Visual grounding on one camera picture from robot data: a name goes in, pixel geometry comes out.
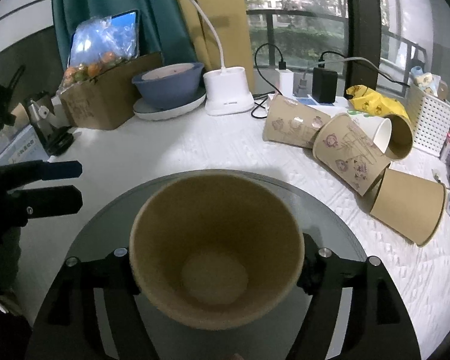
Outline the operator thumb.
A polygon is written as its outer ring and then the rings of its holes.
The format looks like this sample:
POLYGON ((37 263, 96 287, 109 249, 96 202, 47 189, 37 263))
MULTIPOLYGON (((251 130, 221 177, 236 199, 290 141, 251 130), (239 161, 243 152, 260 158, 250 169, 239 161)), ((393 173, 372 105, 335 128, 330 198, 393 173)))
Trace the operator thumb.
POLYGON ((234 353, 231 357, 230 360, 244 360, 241 355, 239 355, 238 353, 234 353))

